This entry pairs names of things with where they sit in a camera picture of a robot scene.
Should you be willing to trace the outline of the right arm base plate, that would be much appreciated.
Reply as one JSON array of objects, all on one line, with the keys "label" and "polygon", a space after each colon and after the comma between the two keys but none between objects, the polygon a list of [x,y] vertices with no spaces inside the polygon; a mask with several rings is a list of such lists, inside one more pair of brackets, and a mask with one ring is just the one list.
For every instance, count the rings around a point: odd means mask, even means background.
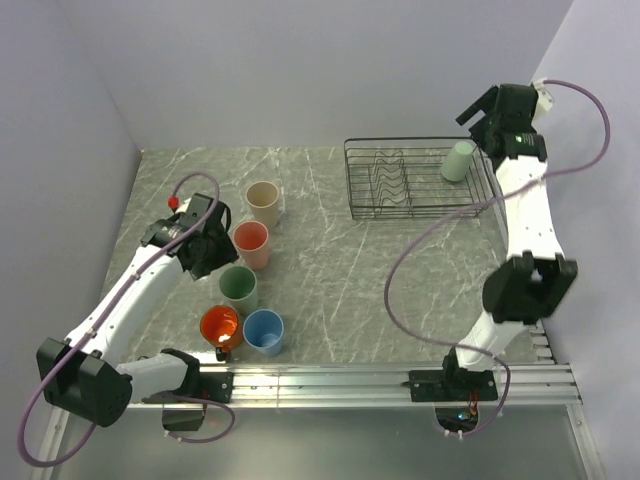
[{"label": "right arm base plate", "polygon": [[455,433],[475,430],[479,423],[479,402],[498,399],[491,371],[411,370],[403,385],[409,388],[413,403],[434,403],[439,426]]}]

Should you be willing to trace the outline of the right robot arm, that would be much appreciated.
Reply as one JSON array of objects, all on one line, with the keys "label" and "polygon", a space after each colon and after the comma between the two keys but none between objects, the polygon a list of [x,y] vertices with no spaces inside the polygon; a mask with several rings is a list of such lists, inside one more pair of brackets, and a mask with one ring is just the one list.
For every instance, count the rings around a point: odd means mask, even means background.
[{"label": "right robot arm", "polygon": [[542,83],[490,87],[456,119],[490,159],[504,197],[505,261],[485,280],[483,311],[469,334],[443,360],[440,386],[462,399],[477,393],[497,397],[495,357],[519,334],[550,317],[577,277],[576,261],[565,257],[552,222],[544,175],[547,150],[533,127],[552,98]]}]

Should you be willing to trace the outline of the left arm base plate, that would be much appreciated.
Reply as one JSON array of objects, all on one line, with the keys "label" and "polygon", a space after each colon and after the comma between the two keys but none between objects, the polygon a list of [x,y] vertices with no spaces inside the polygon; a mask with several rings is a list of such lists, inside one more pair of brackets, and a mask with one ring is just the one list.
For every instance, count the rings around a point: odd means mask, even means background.
[{"label": "left arm base plate", "polygon": [[[235,426],[236,414],[229,407],[233,382],[234,374],[230,372],[201,373],[195,387],[179,393],[157,393],[143,398],[141,403],[161,407],[161,422],[165,434],[176,441],[193,444],[213,442],[229,434]],[[214,409],[228,415],[228,425],[213,436],[193,437],[193,434],[205,426],[207,413]]]}]

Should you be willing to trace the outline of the tall green plastic cup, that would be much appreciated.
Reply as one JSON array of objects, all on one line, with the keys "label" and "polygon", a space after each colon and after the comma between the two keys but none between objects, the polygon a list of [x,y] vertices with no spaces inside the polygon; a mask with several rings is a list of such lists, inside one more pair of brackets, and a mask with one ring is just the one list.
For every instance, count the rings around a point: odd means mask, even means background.
[{"label": "tall green plastic cup", "polygon": [[253,270],[232,266],[221,274],[218,285],[225,300],[239,314],[248,316],[258,309],[258,282]]}]

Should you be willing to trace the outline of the small light green cup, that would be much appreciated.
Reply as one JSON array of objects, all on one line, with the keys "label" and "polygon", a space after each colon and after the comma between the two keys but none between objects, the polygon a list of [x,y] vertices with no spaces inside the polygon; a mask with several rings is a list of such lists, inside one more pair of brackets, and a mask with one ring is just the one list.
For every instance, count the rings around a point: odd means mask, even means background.
[{"label": "small light green cup", "polygon": [[441,176],[449,182],[461,182],[470,170],[474,146],[459,141],[451,147],[440,167]]}]

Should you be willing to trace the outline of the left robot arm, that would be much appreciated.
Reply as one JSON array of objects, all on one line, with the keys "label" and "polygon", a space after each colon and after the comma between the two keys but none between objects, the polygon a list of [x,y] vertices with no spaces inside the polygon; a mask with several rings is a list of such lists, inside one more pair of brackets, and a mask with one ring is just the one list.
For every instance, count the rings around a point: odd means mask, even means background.
[{"label": "left robot arm", "polygon": [[165,348],[134,362],[121,357],[183,273],[198,280],[237,260],[230,226],[230,208],[202,194],[149,225],[129,267],[89,317],[64,340],[48,338],[39,347],[45,401],[109,427],[130,403],[165,392],[180,402],[203,398],[200,362],[192,355]]}]

